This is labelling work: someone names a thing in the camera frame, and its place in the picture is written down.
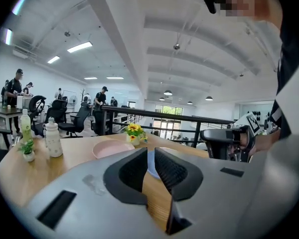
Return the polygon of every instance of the black railing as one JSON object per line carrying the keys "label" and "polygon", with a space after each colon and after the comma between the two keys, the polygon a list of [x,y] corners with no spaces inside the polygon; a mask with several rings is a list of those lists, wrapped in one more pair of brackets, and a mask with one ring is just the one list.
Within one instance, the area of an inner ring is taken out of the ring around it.
{"label": "black railing", "polygon": [[194,117],[194,116],[183,116],[183,115],[174,115],[174,114],[164,114],[164,113],[157,113],[157,112],[150,112],[145,110],[138,110],[138,109],[131,109],[131,108],[119,108],[114,106],[101,106],[102,110],[102,130],[101,135],[105,135],[107,131],[107,122],[108,122],[108,134],[113,134],[113,125],[125,125],[127,126],[128,123],[118,123],[113,121],[114,113],[121,113],[127,115],[139,115],[144,117],[153,117],[153,118],[161,118],[161,119],[169,119],[169,120],[180,120],[180,121],[190,121],[196,122],[196,130],[183,130],[183,129],[172,129],[168,130],[168,128],[162,127],[153,127],[153,126],[143,126],[142,128],[146,129],[155,129],[155,130],[167,130],[167,131],[178,131],[178,132],[190,132],[195,133],[194,140],[172,140],[175,142],[192,142],[192,147],[196,147],[199,138],[200,126],[202,123],[212,123],[212,124],[231,124],[233,121],[225,120],[225,119],[212,119],[212,118],[204,118],[204,117]]}

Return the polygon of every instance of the potted plant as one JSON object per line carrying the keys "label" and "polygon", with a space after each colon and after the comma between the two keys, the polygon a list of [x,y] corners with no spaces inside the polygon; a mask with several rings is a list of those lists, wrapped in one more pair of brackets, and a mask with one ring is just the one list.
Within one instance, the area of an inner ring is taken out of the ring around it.
{"label": "potted plant", "polygon": [[34,160],[34,152],[33,152],[33,140],[27,141],[25,143],[20,144],[19,151],[23,152],[23,157],[26,161],[31,162]]}
{"label": "potted plant", "polygon": [[126,141],[130,142],[133,146],[139,145],[140,140],[147,142],[146,133],[140,125],[130,123],[125,128]]}

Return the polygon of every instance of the black cap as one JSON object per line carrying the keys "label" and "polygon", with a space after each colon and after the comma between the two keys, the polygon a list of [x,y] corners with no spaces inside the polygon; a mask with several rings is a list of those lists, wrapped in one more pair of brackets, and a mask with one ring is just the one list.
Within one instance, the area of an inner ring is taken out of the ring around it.
{"label": "black cap", "polygon": [[22,75],[23,75],[23,72],[22,72],[21,69],[18,69],[18,70],[16,71],[16,73],[17,73],[17,74],[22,74]]}

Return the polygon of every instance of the window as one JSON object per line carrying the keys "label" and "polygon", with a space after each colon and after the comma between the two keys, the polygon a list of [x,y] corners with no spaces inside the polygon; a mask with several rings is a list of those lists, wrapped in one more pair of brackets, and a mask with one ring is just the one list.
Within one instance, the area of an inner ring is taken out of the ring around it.
{"label": "window", "polygon": [[136,105],[136,102],[131,102],[131,101],[128,102],[129,108],[135,108],[135,105]]}
{"label": "window", "polygon": [[157,112],[157,113],[164,113],[164,114],[182,115],[183,114],[183,108],[181,108],[181,107],[173,107],[173,106],[156,105],[155,106],[155,112]]}
{"label": "window", "polygon": [[[155,112],[164,113],[164,114],[182,115],[183,108],[156,105]],[[180,132],[173,131],[173,129],[180,129],[180,123],[181,121],[173,120],[173,119],[160,119],[160,118],[154,119],[154,127],[162,128],[162,130],[159,131],[159,136],[161,138],[170,139],[170,140],[175,140],[179,136]]]}

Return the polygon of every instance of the desk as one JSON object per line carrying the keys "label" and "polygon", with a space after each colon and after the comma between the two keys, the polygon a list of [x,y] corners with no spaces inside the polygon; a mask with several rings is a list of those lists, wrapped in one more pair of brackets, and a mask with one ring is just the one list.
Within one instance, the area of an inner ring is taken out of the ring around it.
{"label": "desk", "polygon": [[22,115],[22,110],[17,108],[0,108],[0,117],[5,119],[6,129],[10,130],[9,118],[19,117]]}
{"label": "desk", "polygon": [[[35,160],[31,163],[23,159],[17,152],[18,144],[10,150],[0,163],[0,190],[10,200],[20,206],[25,206],[28,201],[48,185],[51,181],[67,172],[72,167],[95,160],[92,148],[98,142],[117,139],[125,140],[125,134],[108,136],[67,138],[61,139],[63,155],[50,158],[45,147],[44,139],[35,139]],[[138,147],[167,147],[184,153],[208,157],[208,153],[192,147],[181,145],[158,136],[149,134],[148,143],[141,141]],[[148,198],[148,212],[159,227],[165,231],[169,214],[171,195],[160,180],[146,173],[143,182],[143,194]]]}

